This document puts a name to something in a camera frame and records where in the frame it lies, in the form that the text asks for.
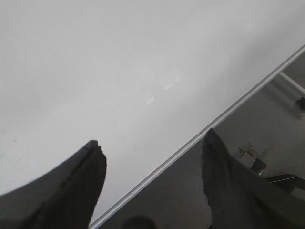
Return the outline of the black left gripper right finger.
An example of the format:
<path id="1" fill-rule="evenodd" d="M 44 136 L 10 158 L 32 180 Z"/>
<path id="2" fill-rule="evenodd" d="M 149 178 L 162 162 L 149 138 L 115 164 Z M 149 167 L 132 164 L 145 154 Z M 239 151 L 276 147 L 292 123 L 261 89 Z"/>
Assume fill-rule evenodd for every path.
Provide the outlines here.
<path id="1" fill-rule="evenodd" d="M 210 129 L 202 145 L 203 190 L 212 229 L 303 229 L 305 202 L 253 173 Z"/>

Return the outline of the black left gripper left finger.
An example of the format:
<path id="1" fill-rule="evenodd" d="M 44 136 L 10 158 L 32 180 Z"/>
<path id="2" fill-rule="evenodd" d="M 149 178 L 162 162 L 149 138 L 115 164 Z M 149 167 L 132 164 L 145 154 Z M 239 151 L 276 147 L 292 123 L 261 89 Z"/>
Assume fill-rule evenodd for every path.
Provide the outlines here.
<path id="1" fill-rule="evenodd" d="M 86 229 L 107 162 L 96 140 L 40 178 L 0 197 L 2 229 Z"/>

